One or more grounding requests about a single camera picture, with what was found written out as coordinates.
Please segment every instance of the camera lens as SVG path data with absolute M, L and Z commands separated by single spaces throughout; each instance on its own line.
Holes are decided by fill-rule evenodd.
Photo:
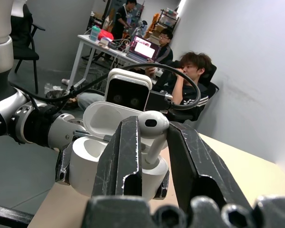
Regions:
M 120 96 L 120 95 L 115 95 L 114 98 L 113 98 L 113 101 L 116 102 L 116 103 L 121 103 L 121 101 L 122 101 L 122 96 Z
M 137 98 L 133 98 L 131 100 L 131 105 L 134 106 L 134 107 L 137 107 L 139 104 L 139 100 Z

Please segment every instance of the white earbud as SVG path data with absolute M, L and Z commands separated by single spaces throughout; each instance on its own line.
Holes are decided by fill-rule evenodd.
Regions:
M 141 136 L 155 139 L 145 157 L 148 164 L 155 164 L 167 138 L 168 119 L 160 112 L 147 111 L 138 116 Z

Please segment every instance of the red object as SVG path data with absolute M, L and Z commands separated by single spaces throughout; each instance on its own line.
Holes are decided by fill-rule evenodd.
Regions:
M 102 29 L 99 33 L 98 39 L 101 40 L 101 38 L 103 38 L 103 37 L 108 37 L 110 39 L 114 39 L 112 33 Z

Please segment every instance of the open case lid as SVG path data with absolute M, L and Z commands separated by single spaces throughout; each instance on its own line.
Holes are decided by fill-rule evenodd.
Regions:
M 122 120 L 130 116 L 138 116 L 141 113 L 143 112 L 106 101 L 99 101 L 87 107 L 83 122 L 85 129 L 91 135 L 103 139 L 106 135 L 113 136 Z M 147 147 L 151 147 L 153 141 L 154 139 L 141 139 L 141 142 Z

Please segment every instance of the white desk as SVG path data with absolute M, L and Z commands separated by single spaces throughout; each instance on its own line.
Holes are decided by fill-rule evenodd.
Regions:
M 200 136 L 223 159 L 251 206 L 261 195 L 285 195 L 285 174 L 277 165 L 204 135 Z M 169 150 L 163 150 L 161 155 L 170 164 Z M 71 186 L 56 183 L 28 227 L 80 228 L 88 199 Z M 151 200 L 151 212 L 166 204 L 177 206 L 171 175 L 166 199 Z
M 78 35 L 80 42 L 79 42 L 76 58 L 75 58 L 75 61 L 74 61 L 74 65 L 73 65 L 73 69 L 72 69 L 72 73 L 71 73 L 71 77 L 70 77 L 70 81 L 69 81 L 67 89 L 70 89 L 70 87 L 74 84 L 74 79 L 75 79 L 75 76 L 76 76 L 76 73 L 77 73 L 77 70 L 78 70 L 78 65 L 79 65 L 79 61 L 80 61 L 80 58 L 81 58 L 81 55 L 82 55 L 82 50 L 83 50 L 84 45 L 90 46 L 92 48 L 92 51 L 91 51 L 91 54 L 90 54 L 89 61 L 88 61 L 87 65 L 86 65 L 84 77 L 78 83 L 76 83 L 74 85 L 74 87 L 78 86 L 79 84 L 83 83 L 86 80 L 86 77 L 87 77 L 87 75 L 89 73 L 89 69 L 90 69 L 90 66 L 91 66 L 91 63 L 92 63 L 92 60 L 93 60 L 93 57 L 94 57 L 94 54 L 95 54 L 96 50 L 102 51 L 102 52 L 104 52 L 106 54 L 109 54 L 109 55 L 111 55 L 113 57 L 117 57 L 118 59 L 126 62 L 127 64 L 139 63 L 138 61 L 127 57 L 126 56 L 127 54 L 124 53 L 124 52 L 121 52 L 119 50 L 113 50 L 111 48 L 106 49 L 106 48 L 103 48 L 103 47 L 99 46 L 99 40 L 96 41 L 96 42 L 91 41 L 89 36 L 90 35 Z

